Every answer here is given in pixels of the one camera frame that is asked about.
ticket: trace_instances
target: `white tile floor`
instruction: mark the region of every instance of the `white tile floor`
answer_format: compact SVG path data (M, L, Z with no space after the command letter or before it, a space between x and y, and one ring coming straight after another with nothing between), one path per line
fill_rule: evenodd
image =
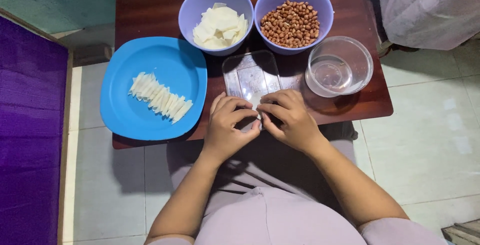
M438 235L479 218L480 43L381 62L394 114L354 122L358 166ZM99 113L106 67L73 71L65 245L141 244L172 192L164 145L113 150Z

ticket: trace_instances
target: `blue plate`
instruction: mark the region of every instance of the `blue plate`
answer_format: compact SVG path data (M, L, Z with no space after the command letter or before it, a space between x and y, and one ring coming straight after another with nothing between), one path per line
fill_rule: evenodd
M138 73L154 72L170 92L185 96L193 106L172 125L148 103L127 95ZM113 55L100 93L100 114L112 132L139 140L164 140L181 136L198 121L207 94L207 64L202 52L185 40L149 37L131 40Z

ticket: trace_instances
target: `hand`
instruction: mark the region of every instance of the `hand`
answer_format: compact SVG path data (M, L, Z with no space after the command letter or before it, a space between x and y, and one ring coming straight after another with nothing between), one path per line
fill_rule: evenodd
M278 105L267 101L276 101ZM309 155L318 148L319 143L327 141L318 130L315 119L307 112L300 92L279 90L261 97L260 102L257 109L262 111L263 126L282 143ZM273 114L284 124L278 128L264 112Z
M208 159L218 166L240 150L244 145L260 134L260 120L256 120L251 130L241 132L235 129L237 122L245 117L256 117L258 112L253 105L235 96L226 96L225 92L213 100L210 108L210 120L204 138L203 150L199 158Z

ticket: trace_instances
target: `clear plastic container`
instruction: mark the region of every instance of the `clear plastic container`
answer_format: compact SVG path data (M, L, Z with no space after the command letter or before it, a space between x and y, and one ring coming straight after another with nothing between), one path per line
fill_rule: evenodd
M355 39L335 36L311 51L305 81L315 94L329 98L358 92L373 72L374 63L365 46Z
M261 96L282 89L275 57L267 50L229 57L222 70L226 94L246 99L254 110ZM254 121L255 118L244 120L237 127L247 131Z

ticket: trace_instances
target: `bowl of peanuts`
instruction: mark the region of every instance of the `bowl of peanuts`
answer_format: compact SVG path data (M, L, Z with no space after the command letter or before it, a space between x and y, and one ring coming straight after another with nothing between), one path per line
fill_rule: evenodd
M330 0L258 0L255 27L281 55L298 54L320 43L333 23Z

